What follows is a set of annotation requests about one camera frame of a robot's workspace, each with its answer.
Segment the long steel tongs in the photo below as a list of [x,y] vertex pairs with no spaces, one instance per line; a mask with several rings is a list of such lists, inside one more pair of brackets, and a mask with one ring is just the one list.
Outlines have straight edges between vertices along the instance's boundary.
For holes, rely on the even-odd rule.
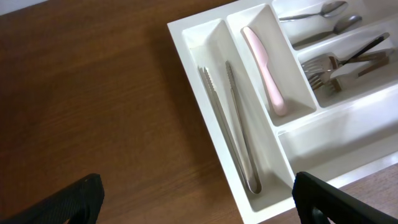
[[213,82],[208,68],[198,67],[198,72],[208,94],[211,106],[215,113],[221,132],[230,150],[233,151],[237,170],[242,178],[247,190],[253,194],[259,194],[262,191],[262,184],[259,179],[257,167],[249,147],[249,139],[246,134],[243,122],[243,103],[240,99],[239,90],[235,82],[235,76],[231,64],[225,62],[226,73],[229,80],[227,94],[231,97],[234,109],[226,114],[227,110],[223,108],[218,90]]

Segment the thin small steel fork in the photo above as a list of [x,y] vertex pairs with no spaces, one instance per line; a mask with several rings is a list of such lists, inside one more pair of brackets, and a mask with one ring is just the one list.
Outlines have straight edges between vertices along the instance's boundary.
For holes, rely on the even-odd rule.
[[345,65],[350,62],[354,62],[356,58],[358,58],[360,55],[365,53],[366,51],[370,50],[371,48],[375,47],[376,45],[380,44],[384,40],[386,40],[390,36],[390,33],[385,32],[378,37],[376,37],[374,40],[370,41],[368,44],[366,44],[364,47],[361,47],[359,50],[355,51],[355,53],[352,53],[348,59],[343,60],[341,62],[338,62],[337,65]]

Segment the small steel teaspoon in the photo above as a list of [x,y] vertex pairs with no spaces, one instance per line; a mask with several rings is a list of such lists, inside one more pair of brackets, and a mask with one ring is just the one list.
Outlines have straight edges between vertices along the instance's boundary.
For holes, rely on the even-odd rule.
[[320,12],[314,14],[301,14],[296,16],[289,17],[281,17],[279,20],[282,22],[290,22],[297,21],[301,19],[308,19],[314,16],[321,16],[324,18],[335,17],[338,14],[342,13],[348,7],[348,3],[346,1],[334,1],[327,4],[324,4],[320,10]]
[[332,30],[326,31],[326,32],[321,32],[319,34],[315,34],[313,36],[310,36],[306,39],[303,39],[297,43],[294,43],[292,45],[293,48],[296,47],[301,47],[303,45],[311,44],[313,42],[316,42],[318,40],[322,40],[330,35],[340,35],[344,31],[348,30],[349,28],[352,28],[354,25],[359,24],[363,18],[359,15],[350,15],[350,16],[345,16],[342,17],[333,27]]

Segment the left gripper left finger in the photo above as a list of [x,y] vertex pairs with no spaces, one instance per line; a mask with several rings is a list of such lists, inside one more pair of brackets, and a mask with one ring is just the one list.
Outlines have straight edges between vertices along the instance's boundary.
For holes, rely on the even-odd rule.
[[99,174],[89,174],[1,224],[95,224],[104,200]]

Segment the pink plastic knife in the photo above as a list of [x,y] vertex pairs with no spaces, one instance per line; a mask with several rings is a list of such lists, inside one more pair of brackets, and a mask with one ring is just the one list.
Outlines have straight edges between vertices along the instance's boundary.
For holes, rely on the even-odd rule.
[[268,69],[269,56],[264,45],[250,27],[243,27],[242,32],[262,75],[274,112],[279,116],[286,115],[287,105]]

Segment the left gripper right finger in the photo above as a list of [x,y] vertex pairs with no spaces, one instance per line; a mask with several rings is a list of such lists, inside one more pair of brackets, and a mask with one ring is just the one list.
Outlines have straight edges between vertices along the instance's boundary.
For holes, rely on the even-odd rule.
[[397,224],[397,219],[309,174],[296,174],[292,196],[300,221],[317,223]]

